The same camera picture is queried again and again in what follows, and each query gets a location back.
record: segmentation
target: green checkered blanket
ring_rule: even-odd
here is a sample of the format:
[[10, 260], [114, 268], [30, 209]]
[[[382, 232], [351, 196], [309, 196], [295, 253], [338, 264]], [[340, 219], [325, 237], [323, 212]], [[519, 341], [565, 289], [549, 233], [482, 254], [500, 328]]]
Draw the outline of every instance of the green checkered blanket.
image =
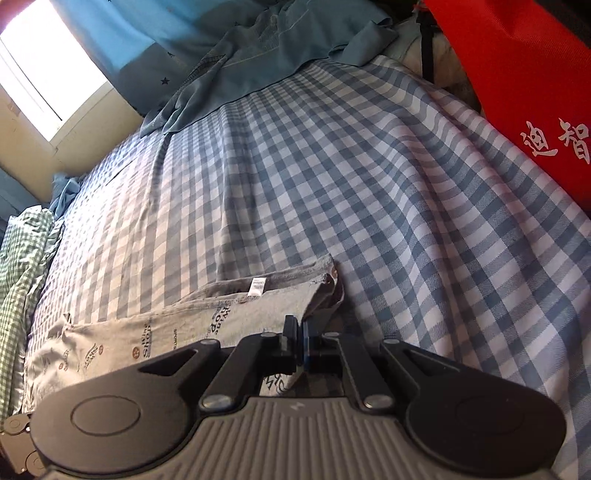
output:
[[40, 206], [8, 222], [0, 249], [0, 421], [21, 408], [27, 332], [62, 225]]

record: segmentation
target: red bag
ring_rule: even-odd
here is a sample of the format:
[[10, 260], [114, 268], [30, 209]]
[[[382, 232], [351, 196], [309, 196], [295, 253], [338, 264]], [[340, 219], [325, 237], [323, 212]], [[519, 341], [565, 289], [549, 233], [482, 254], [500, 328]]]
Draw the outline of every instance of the red bag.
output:
[[534, 0], [425, 0], [488, 120], [591, 211], [591, 49]]

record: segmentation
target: clothing tag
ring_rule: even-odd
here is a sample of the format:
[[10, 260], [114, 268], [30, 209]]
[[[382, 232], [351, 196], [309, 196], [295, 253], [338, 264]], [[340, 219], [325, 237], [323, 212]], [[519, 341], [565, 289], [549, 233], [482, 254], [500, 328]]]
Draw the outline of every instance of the clothing tag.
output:
[[251, 283], [251, 289], [248, 290], [248, 296], [260, 297], [262, 295], [263, 290], [265, 290], [266, 281], [267, 279], [265, 277], [253, 278]]

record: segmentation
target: wall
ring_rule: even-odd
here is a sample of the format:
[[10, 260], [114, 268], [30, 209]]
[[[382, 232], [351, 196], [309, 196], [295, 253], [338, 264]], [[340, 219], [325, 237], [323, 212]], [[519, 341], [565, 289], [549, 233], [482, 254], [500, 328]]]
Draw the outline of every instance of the wall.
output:
[[90, 171], [141, 121], [107, 83], [48, 142], [0, 87], [0, 167], [47, 202], [55, 172], [79, 175]]

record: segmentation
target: window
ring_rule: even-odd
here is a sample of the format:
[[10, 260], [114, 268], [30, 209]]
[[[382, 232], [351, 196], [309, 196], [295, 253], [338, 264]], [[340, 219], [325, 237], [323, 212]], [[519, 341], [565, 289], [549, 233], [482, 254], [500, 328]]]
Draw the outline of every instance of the window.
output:
[[49, 141], [106, 79], [49, 0], [36, 0], [0, 35], [0, 84]]

